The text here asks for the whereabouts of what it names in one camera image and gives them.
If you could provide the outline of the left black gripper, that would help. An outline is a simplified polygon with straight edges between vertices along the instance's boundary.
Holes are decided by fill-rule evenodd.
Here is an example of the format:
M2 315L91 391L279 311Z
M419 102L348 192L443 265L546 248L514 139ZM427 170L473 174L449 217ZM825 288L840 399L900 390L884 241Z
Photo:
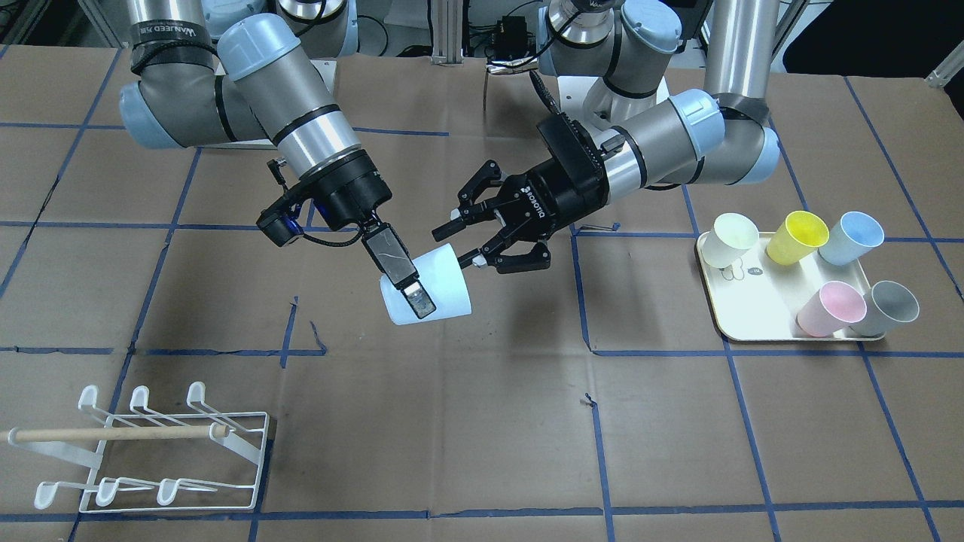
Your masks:
M493 198L481 200L486 189ZM437 242L468 225L502 220L502 229L478 248L458 256L461 268L488 266L499 274L524 273L551 267L548 240L603 207L609 195L605 168L578 167L572 174L557 159L548 159L523 174L503 175L495 161L483 164L458 192L456 217L432 230ZM526 253L509 254L520 243L531 242Z

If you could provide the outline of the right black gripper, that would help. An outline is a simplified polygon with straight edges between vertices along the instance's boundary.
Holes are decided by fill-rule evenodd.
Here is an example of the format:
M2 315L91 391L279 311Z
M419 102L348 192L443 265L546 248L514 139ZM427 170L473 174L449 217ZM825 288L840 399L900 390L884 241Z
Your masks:
M405 298L417 319L436 311L437 306L419 280L412 257L402 240L386 222L366 222L392 192L367 151L353 151L326 167L304 176L307 195L328 229L341 230L350 224L361 226L361 242L379 271Z

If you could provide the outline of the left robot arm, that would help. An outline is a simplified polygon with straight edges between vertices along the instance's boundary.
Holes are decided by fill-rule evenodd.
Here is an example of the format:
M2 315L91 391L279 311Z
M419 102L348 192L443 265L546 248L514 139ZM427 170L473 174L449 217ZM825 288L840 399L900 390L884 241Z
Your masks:
M496 221L500 230L461 256L461 266L545 269L558 230L637 190L765 181L780 157L765 102L779 10L777 1L717 1L703 86L658 102L684 38L670 6L551 1L541 11L544 44L530 75L550 110L538 129L551 157L523 174L503 174L495 163L479 168L434 240ZM583 104L588 126L558 109L539 73L595 78Z

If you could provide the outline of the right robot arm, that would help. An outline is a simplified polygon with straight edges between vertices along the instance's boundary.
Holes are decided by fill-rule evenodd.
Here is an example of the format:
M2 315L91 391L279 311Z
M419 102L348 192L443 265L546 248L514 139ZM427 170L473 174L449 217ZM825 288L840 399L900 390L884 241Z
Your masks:
M168 150L271 141L280 158L269 168L283 189L258 229L279 247L309 239L298 216L311 202L330 229L358 228L355 240L407 303L402 315L436 312L403 242L377 216L389 186L279 15L251 15L213 41L199 1L130 1L127 10L139 79L121 89L118 109L136 142ZM298 178L291 187L282 166Z

